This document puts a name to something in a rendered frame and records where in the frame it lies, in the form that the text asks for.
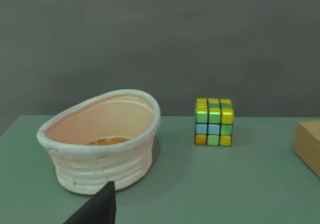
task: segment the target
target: green square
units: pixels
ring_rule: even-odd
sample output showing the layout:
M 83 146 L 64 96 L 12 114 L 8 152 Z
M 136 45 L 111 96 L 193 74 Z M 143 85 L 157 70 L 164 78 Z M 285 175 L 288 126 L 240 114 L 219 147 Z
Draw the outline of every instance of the green square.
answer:
M 209 103 L 209 108 L 220 108 L 220 104 L 218 104 L 218 103 Z
M 196 114 L 197 123 L 208 123 L 208 114 L 207 113 L 197 113 Z
M 221 125 L 221 136 L 231 136 L 232 128 L 232 125 Z
M 208 135 L 207 144 L 209 146 L 218 146 L 219 145 L 219 136 L 218 135 Z
M 219 124 L 221 121 L 220 112 L 209 112 L 209 123 Z
M 232 105 L 231 105 L 231 104 L 224 104 L 224 103 L 222 103 L 222 104 L 221 104 L 221 108 L 230 108 L 230 109 L 232 109 Z

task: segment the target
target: cube face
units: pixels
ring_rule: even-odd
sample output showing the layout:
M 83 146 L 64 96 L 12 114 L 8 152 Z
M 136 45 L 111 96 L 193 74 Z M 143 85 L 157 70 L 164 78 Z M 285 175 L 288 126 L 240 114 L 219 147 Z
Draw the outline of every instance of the cube face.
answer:
M 195 108 L 195 144 L 231 146 L 235 119 L 232 101 L 197 98 Z

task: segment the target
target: green table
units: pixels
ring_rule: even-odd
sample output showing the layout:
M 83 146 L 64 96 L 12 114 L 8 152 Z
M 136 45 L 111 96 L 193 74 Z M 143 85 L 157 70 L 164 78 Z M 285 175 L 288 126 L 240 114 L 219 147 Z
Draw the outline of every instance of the green table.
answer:
M 0 223 L 61 224 L 88 197 L 67 192 L 21 116 L 0 139 Z M 163 117 L 154 164 L 117 193 L 117 224 L 318 224 L 320 180 L 292 152 L 307 118 L 236 118 L 232 147 L 193 145 L 191 117 Z

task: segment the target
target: black object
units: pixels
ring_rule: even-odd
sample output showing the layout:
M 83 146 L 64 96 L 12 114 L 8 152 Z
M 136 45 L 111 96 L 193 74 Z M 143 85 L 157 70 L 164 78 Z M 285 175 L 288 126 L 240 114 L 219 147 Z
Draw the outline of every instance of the black object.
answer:
M 108 182 L 64 224 L 115 224 L 116 189 Z

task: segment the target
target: white rim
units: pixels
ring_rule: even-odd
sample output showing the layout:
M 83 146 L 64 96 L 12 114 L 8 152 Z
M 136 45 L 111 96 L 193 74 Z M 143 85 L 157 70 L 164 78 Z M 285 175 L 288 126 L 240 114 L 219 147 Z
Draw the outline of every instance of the white rim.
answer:
M 140 136 L 134 138 L 133 140 L 129 140 L 124 143 L 120 143 L 117 145 L 110 145 L 110 146 L 85 146 L 85 145 L 70 145 L 66 143 L 60 143 L 49 139 L 45 135 L 45 131 L 55 122 L 59 121 L 63 118 L 66 114 L 69 114 L 70 110 L 72 109 L 73 112 L 78 111 L 79 109 L 84 108 L 85 106 L 97 102 L 101 99 L 122 96 L 122 95 L 133 95 L 139 96 L 146 99 L 153 107 L 153 119 L 151 125 L 142 133 Z M 135 146 L 140 145 L 144 141 L 146 141 L 153 132 L 158 128 L 160 122 L 160 107 L 157 101 L 148 93 L 136 89 L 122 89 L 116 90 L 112 92 L 108 92 L 97 97 L 88 99 L 82 103 L 79 103 L 67 110 L 57 114 L 53 118 L 46 121 L 37 131 L 36 138 L 39 143 L 48 150 L 55 150 L 58 152 L 57 154 L 72 154 L 72 155 L 85 155 L 90 152 L 92 155 L 104 154 L 104 153 L 117 153 L 118 151 L 125 151 L 134 148 Z

